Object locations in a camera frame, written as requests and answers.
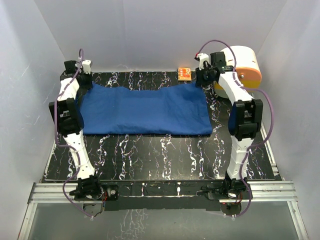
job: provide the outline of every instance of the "orange circuit board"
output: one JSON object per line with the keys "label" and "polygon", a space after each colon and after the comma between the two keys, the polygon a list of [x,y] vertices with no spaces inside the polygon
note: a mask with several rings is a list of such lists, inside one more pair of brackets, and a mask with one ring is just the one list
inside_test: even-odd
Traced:
{"label": "orange circuit board", "polygon": [[191,69],[187,67],[178,68],[178,81],[191,81]]}

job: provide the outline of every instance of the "white wall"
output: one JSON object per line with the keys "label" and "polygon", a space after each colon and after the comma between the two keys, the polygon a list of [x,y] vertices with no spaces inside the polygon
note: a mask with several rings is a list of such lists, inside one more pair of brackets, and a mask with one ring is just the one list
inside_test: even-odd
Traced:
{"label": "white wall", "polygon": [[[274,106],[270,143],[286,180],[294,180],[311,239],[320,228],[320,2],[288,0],[257,55],[261,88]],[[264,122],[270,115],[264,111]]]}
{"label": "white wall", "polygon": [[160,71],[195,68],[196,52],[214,38],[258,52],[286,0],[35,2],[66,59],[82,47],[94,71]]}
{"label": "white wall", "polygon": [[53,145],[64,57],[33,0],[0,0],[0,238],[17,239]]}

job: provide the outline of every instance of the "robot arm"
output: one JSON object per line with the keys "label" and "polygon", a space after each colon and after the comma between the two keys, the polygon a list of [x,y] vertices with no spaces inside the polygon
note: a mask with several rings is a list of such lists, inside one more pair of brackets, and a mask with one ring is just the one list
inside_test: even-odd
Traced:
{"label": "robot arm", "polygon": [[[75,149],[71,148],[70,152],[76,169],[80,168],[76,176],[78,186],[76,190],[70,192],[70,195],[79,198],[93,198],[101,194],[101,185],[88,157],[83,136],[84,121],[77,105],[78,90],[89,90],[92,88],[91,61],[84,60],[82,62],[82,66],[80,66],[82,71],[72,83],[70,82],[78,68],[77,62],[66,61],[64,65],[65,71],[60,76],[60,94],[64,93],[57,99],[57,130],[63,136],[66,143]],[[49,103],[53,120],[54,106],[54,102]]]}
{"label": "robot arm", "polygon": [[199,68],[196,71],[196,86],[208,86],[217,82],[226,92],[231,101],[232,109],[228,120],[228,130],[232,140],[230,164],[226,171],[224,190],[242,192],[246,187],[241,181],[247,182],[247,163],[244,161],[247,148],[253,143],[256,134],[260,131],[262,122],[263,103],[254,99],[244,88],[233,66],[228,66],[223,52],[215,52],[209,56],[199,53]]}

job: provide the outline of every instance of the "folded cloth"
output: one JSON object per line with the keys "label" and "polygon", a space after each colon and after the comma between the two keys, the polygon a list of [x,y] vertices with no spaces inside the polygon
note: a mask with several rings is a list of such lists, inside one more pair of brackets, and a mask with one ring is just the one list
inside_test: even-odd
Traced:
{"label": "folded cloth", "polygon": [[93,84],[83,97],[80,112],[84,134],[212,133],[206,96],[194,83],[159,90]]}

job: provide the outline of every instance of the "marble pattern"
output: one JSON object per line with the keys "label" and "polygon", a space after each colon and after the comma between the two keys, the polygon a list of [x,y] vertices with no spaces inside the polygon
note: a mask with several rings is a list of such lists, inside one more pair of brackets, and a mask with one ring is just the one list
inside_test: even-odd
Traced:
{"label": "marble pattern", "polygon": [[[130,90],[158,90],[179,82],[177,72],[94,73],[94,82]],[[205,136],[173,135],[86,135],[89,159],[101,180],[220,180],[225,177],[231,154],[228,118],[229,100],[215,96],[211,86],[206,96],[212,134]],[[254,143],[262,141],[259,133]],[[68,149],[55,148],[43,181],[64,181],[75,172]],[[274,180],[265,147],[249,155],[248,177]]]}

